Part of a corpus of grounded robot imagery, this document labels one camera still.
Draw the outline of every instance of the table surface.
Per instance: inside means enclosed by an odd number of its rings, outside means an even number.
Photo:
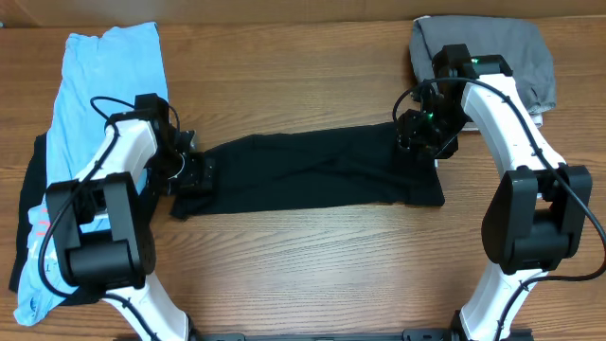
[[[558,107],[542,133],[594,179],[590,207],[606,220],[606,18],[536,20],[555,59]],[[412,22],[160,27],[170,102],[204,149],[254,133],[298,133],[390,120],[414,82]],[[48,129],[70,32],[0,30],[0,278],[14,261],[17,204],[36,135]],[[446,327],[470,298],[487,258],[480,225],[499,183],[479,134],[440,162],[446,205],[345,206],[211,215],[182,223],[163,198],[151,225],[156,272],[202,332],[400,332]],[[585,225],[558,274],[599,267]],[[539,340],[606,333],[606,279],[543,283],[514,324]],[[19,326],[16,296],[0,291],[0,339],[107,340],[132,334],[108,304],[61,307]]]

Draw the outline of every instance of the blue cloth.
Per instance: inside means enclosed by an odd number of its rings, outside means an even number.
[[[101,38],[70,34],[63,57],[62,83],[46,134],[46,185],[74,178],[91,161],[105,138],[105,120],[91,108],[91,97],[109,96],[133,103],[135,95],[148,93],[168,100],[160,39],[154,23],[114,27]],[[98,107],[108,115],[128,109],[109,101],[99,101]],[[145,180],[144,174],[137,184],[139,191]],[[46,290],[37,270],[40,244],[49,225],[45,198],[28,212],[28,217],[32,229],[27,237],[27,262],[21,273],[19,307],[14,316],[19,324],[32,326],[63,298]],[[86,233],[108,228],[108,220],[100,219],[83,225],[81,230]],[[67,293],[76,290],[62,279],[52,240],[45,265],[46,276],[56,288]]]

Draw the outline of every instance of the wire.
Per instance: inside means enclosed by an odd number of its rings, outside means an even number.
[[[95,161],[95,165],[93,166],[93,168],[78,183],[78,185],[76,186],[76,188],[72,191],[71,195],[67,198],[67,200],[65,200],[65,202],[59,208],[59,211],[57,212],[57,217],[55,217],[55,219],[53,219],[53,221],[51,222],[50,226],[48,227],[48,230],[46,231],[45,237],[43,238],[42,244],[40,246],[40,255],[38,257],[38,274],[40,275],[40,279],[42,281],[42,284],[52,294],[54,294],[56,296],[59,296],[59,297],[63,297],[63,298],[70,297],[70,294],[64,293],[64,292],[60,291],[59,289],[55,288],[48,281],[48,278],[46,277],[46,272],[45,272],[46,249],[48,248],[48,244],[50,243],[50,239],[52,238],[53,233],[55,232],[55,229],[57,229],[57,226],[59,225],[59,222],[61,221],[63,215],[65,214],[65,211],[71,205],[74,204],[74,201],[76,200],[76,197],[78,196],[78,194],[80,194],[80,192],[82,191],[82,189],[84,188],[84,186],[93,178],[93,176],[95,175],[95,173],[97,173],[97,171],[101,169],[101,166],[103,165],[103,162],[105,162],[105,159],[107,159],[107,157],[109,156],[109,154],[112,152],[112,149],[116,145],[117,140],[118,140],[118,138],[120,136],[120,133],[119,133],[119,130],[118,130],[117,126],[116,126],[116,123],[114,121],[110,120],[107,117],[107,115],[105,115],[96,106],[95,101],[96,100],[100,100],[100,99],[102,99],[102,100],[109,100],[109,101],[113,101],[113,102],[116,102],[116,103],[120,103],[120,104],[126,105],[126,106],[134,109],[134,106],[131,103],[125,102],[125,101],[120,100],[120,99],[113,99],[113,98],[109,98],[109,97],[105,97],[105,96],[97,96],[97,97],[91,98],[91,100],[90,100],[91,107],[93,107],[93,109],[95,109],[95,111],[99,115],[101,115],[103,118],[105,118],[110,123],[110,125],[112,125],[112,128],[114,128],[114,136],[112,137],[112,140],[110,141],[110,144],[107,146],[107,149],[105,149],[105,151],[103,152],[103,154],[101,155],[101,157],[97,161]],[[143,316],[141,316],[141,313],[136,310],[136,308],[133,306],[133,304],[129,300],[127,300],[124,297],[117,296],[117,295],[114,295],[114,294],[105,294],[103,296],[103,298],[114,299],[114,300],[117,300],[120,303],[122,303],[122,306],[124,308],[127,308],[128,310],[131,311],[131,313],[133,314],[134,318],[136,318],[136,320],[139,322],[139,324],[141,325],[141,327],[150,336],[151,340],[153,340],[153,341],[159,341],[158,337],[156,336],[156,333],[152,331],[152,329],[150,328],[150,326],[148,326],[148,324],[145,321],[145,319],[143,318]]]
[[[177,121],[177,133],[174,135],[174,145],[176,146],[179,143],[179,134],[181,133],[181,120],[179,120],[179,114],[177,114],[177,110],[169,104],[169,108],[174,113],[174,118]]]
[[[126,308],[129,311],[131,311],[134,318],[136,318],[137,322],[139,322],[141,327],[143,327],[145,332],[150,336],[151,341],[160,341],[160,339],[158,338],[158,334],[156,332],[152,331],[152,328],[150,328],[148,323],[145,321],[145,318],[143,318],[141,313],[134,307],[133,303],[131,303],[130,300],[128,300],[122,296],[118,296],[118,295],[114,295],[114,294],[105,294],[103,296],[103,298],[113,299],[113,300],[116,300],[116,301],[122,303],[122,308]]]
[[[432,101],[431,101],[431,105],[432,105],[431,110],[432,111],[434,110],[434,108],[433,108],[433,104],[434,104],[433,103],[434,102],[433,99],[436,97],[436,91],[434,91],[434,87],[433,86],[428,86],[426,88],[420,89],[419,99],[420,99],[420,111],[422,113],[425,113],[425,112],[428,111],[427,108],[425,108],[425,100],[424,100],[424,96],[423,96],[425,89],[429,90],[429,95],[431,96],[431,99],[432,99]]]
[[[452,81],[455,81],[455,82],[469,82],[469,83],[472,83],[472,84],[476,84],[476,85],[482,86],[482,87],[484,87],[484,88],[486,88],[488,90],[491,90],[492,93],[494,93],[495,95],[497,95],[499,98],[501,98],[503,100],[503,102],[505,102],[505,103],[507,103],[509,105],[509,107],[511,108],[511,110],[513,111],[513,113],[515,114],[515,116],[520,121],[520,125],[522,126],[522,129],[524,130],[524,133],[526,134],[526,137],[528,138],[528,141],[530,142],[530,146],[532,146],[532,149],[536,153],[536,155],[539,158],[539,160],[541,161],[541,163],[543,163],[543,165],[549,170],[549,172],[551,172],[551,174],[554,176],[554,178],[558,181],[558,184],[561,186],[561,188],[563,188],[563,190],[566,192],[566,194],[568,194],[568,196],[575,202],[575,204],[577,204],[577,206],[579,206],[579,208],[583,211],[583,213],[585,214],[585,216],[589,219],[589,221],[596,228],[597,234],[601,238],[602,245],[604,247],[604,252],[605,252],[604,261],[602,262],[601,266],[595,272],[593,272],[593,273],[591,273],[589,275],[582,275],[582,276],[545,276],[545,277],[539,277],[539,278],[530,278],[530,279],[527,279],[527,280],[523,281],[522,283],[520,283],[520,286],[516,289],[516,291],[513,293],[513,295],[509,298],[509,301],[506,304],[505,308],[503,309],[503,312],[501,313],[501,317],[499,318],[499,321],[498,321],[498,330],[497,330],[496,335],[494,336],[494,340],[495,341],[499,341],[499,339],[501,337],[501,330],[503,330],[503,326],[505,325],[505,320],[507,319],[509,310],[513,306],[513,303],[516,301],[516,299],[518,298],[518,296],[520,295],[520,293],[522,293],[523,290],[527,290],[528,285],[533,284],[533,283],[542,282],[542,281],[548,281],[548,280],[573,281],[573,282],[586,281],[586,280],[591,280],[591,279],[598,278],[601,275],[603,275],[604,272],[606,272],[606,233],[604,232],[604,228],[599,223],[599,221],[597,220],[597,218],[594,215],[594,213],[589,209],[589,207],[586,204],[584,204],[581,201],[581,199],[579,198],[579,196],[570,188],[570,186],[568,186],[568,184],[566,183],[566,181],[564,181],[564,179],[561,178],[561,176],[556,172],[556,170],[554,170],[554,168],[551,166],[551,164],[545,159],[545,157],[543,155],[543,150],[541,148],[539,148],[539,145],[537,144],[537,141],[534,139],[534,136],[532,135],[532,132],[530,131],[530,128],[528,128],[528,125],[526,124],[526,121],[524,120],[524,117],[522,116],[522,113],[515,106],[515,104],[511,100],[511,98],[509,96],[505,95],[503,92],[501,92],[497,88],[495,88],[495,87],[493,87],[493,86],[491,86],[489,84],[486,84],[486,83],[484,83],[482,81],[468,79],[468,78],[463,78],[463,77],[448,77],[448,78],[440,78],[440,79],[433,79],[433,80],[422,81],[419,84],[417,84],[417,86],[415,86],[415,87],[413,87],[413,88],[411,88],[409,90],[406,90],[398,98],[398,100],[396,101],[396,104],[394,105],[394,110],[393,110],[393,113],[392,113],[392,116],[394,118],[394,122],[397,122],[396,115],[397,115],[398,107],[400,106],[400,103],[410,93],[412,93],[413,91],[417,91],[420,88],[422,88],[424,86],[427,86],[429,84],[440,83],[440,82],[452,82]]]

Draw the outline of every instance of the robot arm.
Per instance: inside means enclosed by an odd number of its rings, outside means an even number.
[[[62,277],[87,292],[90,302],[102,298],[116,307],[144,340],[194,340],[189,337],[195,332],[187,315],[172,303],[153,272],[155,247],[149,224],[160,192],[203,195],[212,190],[213,162],[191,153],[194,133],[171,127],[168,104],[155,94],[137,96],[133,111],[110,119],[119,131],[116,144],[91,181],[84,183],[54,234]],[[108,149],[114,126],[106,125],[105,133],[97,154],[75,180],[49,187],[51,220]],[[143,170],[147,185],[137,195],[134,183]],[[111,229],[81,234],[80,224],[93,219],[109,219]],[[136,313],[112,296],[130,302]]]
[[[518,96],[513,77],[499,73],[480,75],[478,80],[492,85],[511,98],[522,113],[526,125],[539,147],[543,150],[545,158],[554,169],[560,163],[564,163],[564,159],[549,146],[539,133],[532,118],[530,118]],[[515,171],[521,166],[527,166],[534,171],[545,169],[545,166],[536,157],[534,150],[528,143],[528,137],[518,118],[511,111],[508,104],[504,103],[490,90],[477,84],[467,83],[463,92],[461,107],[465,114],[475,122],[489,146],[494,164],[499,171],[499,177],[502,178],[506,171]]]
[[[409,110],[398,119],[401,150],[417,158],[448,158],[456,150],[456,135],[469,117],[489,146],[501,178],[482,223],[482,242],[490,261],[472,299],[455,313],[452,331],[459,338],[444,339],[493,341],[499,329],[499,338],[506,339],[511,321],[534,284],[517,296],[500,325],[512,295],[522,282],[544,277],[562,259],[574,256],[584,221],[584,214],[566,200],[566,194],[545,170],[521,121],[546,161],[564,175],[585,204],[591,177],[584,167],[566,166],[547,144],[522,104],[503,57],[472,58],[466,46],[447,45],[434,57],[433,67],[438,78],[472,79],[488,87],[469,81],[436,81],[440,85],[437,99],[421,88],[421,103],[428,104],[421,112]],[[521,117],[490,86],[509,97]],[[550,209],[536,209],[537,199],[553,204]],[[527,340],[528,335],[511,337],[509,340]]]

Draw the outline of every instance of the black cloth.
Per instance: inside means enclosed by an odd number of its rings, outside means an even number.
[[[433,160],[396,153],[393,123],[303,134],[250,135],[205,152],[213,196],[178,195],[171,214],[238,213],[402,202],[442,206]]]
[[[9,289],[17,292],[21,270],[27,260],[27,235],[31,224],[27,212],[39,205],[46,190],[46,134],[36,137],[34,154],[27,165],[26,177],[23,181],[19,197],[19,224],[17,226],[17,257],[10,274]]]

